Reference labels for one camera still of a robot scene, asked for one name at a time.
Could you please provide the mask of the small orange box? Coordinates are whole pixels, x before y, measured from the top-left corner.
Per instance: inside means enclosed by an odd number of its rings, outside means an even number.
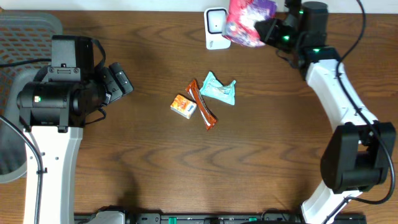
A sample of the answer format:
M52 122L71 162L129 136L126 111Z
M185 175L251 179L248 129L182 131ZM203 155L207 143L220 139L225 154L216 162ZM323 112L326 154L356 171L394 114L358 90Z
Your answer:
M184 97L183 95L177 95L170 105L170 109L172 111L187 119L190 119L196 108L197 104L194 101L191 101L188 98Z

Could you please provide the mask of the purple pink liner pack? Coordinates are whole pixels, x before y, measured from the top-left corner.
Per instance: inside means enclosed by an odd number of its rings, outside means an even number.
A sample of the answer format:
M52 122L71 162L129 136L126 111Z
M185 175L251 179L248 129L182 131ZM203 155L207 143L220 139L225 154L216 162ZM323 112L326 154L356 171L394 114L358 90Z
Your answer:
M222 36L245 47L262 47L254 25L272 19L277 3L270 0L230 0Z

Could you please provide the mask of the orange brown snack bar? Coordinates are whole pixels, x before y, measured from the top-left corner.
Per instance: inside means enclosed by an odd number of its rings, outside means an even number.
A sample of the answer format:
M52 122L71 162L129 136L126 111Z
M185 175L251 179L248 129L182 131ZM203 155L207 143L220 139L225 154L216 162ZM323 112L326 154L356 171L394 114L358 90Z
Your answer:
M201 96L201 93L199 91L197 81L195 79L192 80L188 84L185 90L194 99L195 103L197 104L201 116L205 122L206 130L209 131L217 123L217 119L214 117L212 112L208 109L207 105L205 104Z

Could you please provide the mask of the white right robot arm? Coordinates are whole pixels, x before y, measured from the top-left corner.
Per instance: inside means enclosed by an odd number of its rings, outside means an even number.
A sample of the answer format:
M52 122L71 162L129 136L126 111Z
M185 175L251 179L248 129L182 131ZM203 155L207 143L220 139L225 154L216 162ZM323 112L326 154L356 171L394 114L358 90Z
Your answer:
M318 1L286 1L285 6L285 19L254 27L263 43L293 55L289 65L300 71L329 119L333 134L320 161L322 181L300 209L305 223L333 223L375 185L389 181L386 198L392 197L396 129L367 109L347 77L343 56L327 44L328 6Z

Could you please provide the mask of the teal snack packet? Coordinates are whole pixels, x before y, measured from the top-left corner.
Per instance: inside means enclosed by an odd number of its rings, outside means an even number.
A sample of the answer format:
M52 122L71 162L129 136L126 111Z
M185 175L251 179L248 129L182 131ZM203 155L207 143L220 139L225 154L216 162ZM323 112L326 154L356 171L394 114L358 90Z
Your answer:
M235 105L235 84L236 80L233 80L229 85L223 85L213 72L208 72L200 88L200 93L203 96L220 100L229 105Z

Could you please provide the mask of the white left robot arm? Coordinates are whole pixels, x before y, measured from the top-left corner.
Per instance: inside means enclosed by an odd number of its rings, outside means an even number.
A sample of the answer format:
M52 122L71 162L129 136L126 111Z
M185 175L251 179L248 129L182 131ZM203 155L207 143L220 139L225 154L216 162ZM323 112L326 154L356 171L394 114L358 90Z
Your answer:
M25 223L73 223L75 169L86 118L133 91L119 63L94 61L96 39L52 37L47 73L17 96L27 156Z

